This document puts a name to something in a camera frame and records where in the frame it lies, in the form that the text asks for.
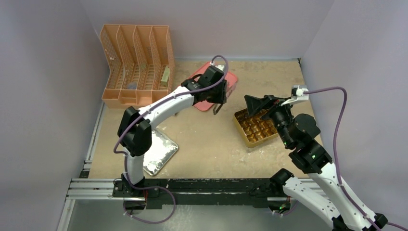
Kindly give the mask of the gold chocolate box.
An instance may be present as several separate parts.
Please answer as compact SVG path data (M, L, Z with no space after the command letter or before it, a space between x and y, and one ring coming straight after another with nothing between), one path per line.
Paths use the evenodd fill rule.
M272 121L262 120L262 116L265 114L265 109L254 116L249 116L247 109L234 113L233 123L246 147L254 148L279 137Z

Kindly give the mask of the pink tongs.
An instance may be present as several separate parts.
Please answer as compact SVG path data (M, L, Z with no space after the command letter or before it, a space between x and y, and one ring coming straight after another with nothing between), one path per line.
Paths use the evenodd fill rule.
M233 85L231 85L231 86L228 85L227 92L226 92L226 97L228 98L233 91L234 91L234 86Z

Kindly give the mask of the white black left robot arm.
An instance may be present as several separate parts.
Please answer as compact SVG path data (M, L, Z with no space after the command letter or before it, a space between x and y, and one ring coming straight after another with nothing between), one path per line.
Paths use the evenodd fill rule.
M143 192L143 161L152 145L152 131L169 117L199 102L226 103L228 68L227 64L211 64L203 74L184 80L162 99L140 109L125 110L114 153L120 152L119 146L124 148L121 151L125 157L123 179L127 181L125 191L130 196L137 197Z

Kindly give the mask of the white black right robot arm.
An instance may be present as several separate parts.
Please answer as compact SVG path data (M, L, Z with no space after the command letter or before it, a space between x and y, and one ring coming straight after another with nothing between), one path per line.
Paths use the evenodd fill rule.
M303 186L297 177L282 168L270 179L270 189L274 195L286 194L294 198L334 231L375 231L388 223L385 215L367 208L353 192L348 195L344 193L349 186L338 176L337 167L329 153L316 141L320 129L313 116L292 115L293 104L307 101L308 95L290 98L245 95L244 99L250 116L261 110L266 111L262 119L272 121L285 148L291 150L289 157L294 165L325 193L322 196Z

